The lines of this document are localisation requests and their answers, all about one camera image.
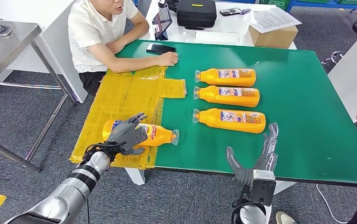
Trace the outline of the seated person's left hand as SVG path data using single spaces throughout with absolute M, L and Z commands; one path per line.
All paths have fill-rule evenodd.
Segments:
M 107 43 L 108 49 L 115 55 L 121 52 L 126 46 L 126 42 L 122 40 L 116 40 L 114 42 Z

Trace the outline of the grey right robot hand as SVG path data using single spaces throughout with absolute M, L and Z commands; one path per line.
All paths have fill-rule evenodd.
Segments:
M 278 140 L 279 127 L 278 124 L 274 122 L 268 125 L 268 129 L 269 134 L 263 134 L 264 145 L 253 168 L 244 168 L 235 158 L 233 148 L 226 148 L 226 159 L 232 171 L 234 171 L 235 178 L 243 185 L 252 185 L 253 173 L 256 170 L 274 172 L 278 157 L 275 153 L 275 147 Z

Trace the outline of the seated person's right hand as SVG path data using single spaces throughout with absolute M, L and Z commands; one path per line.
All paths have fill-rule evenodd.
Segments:
M 174 66 L 178 63 L 178 54 L 176 52 L 166 52 L 156 57 L 158 66 Z

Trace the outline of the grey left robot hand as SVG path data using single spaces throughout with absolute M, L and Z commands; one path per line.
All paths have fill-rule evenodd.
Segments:
M 118 152 L 125 156 L 142 154 L 145 151 L 143 147 L 133 147 L 148 139 L 146 131 L 143 128 L 137 128 L 145 118 L 147 118 L 147 115 L 140 112 L 123 121 L 111 131 L 104 144 L 116 145 Z

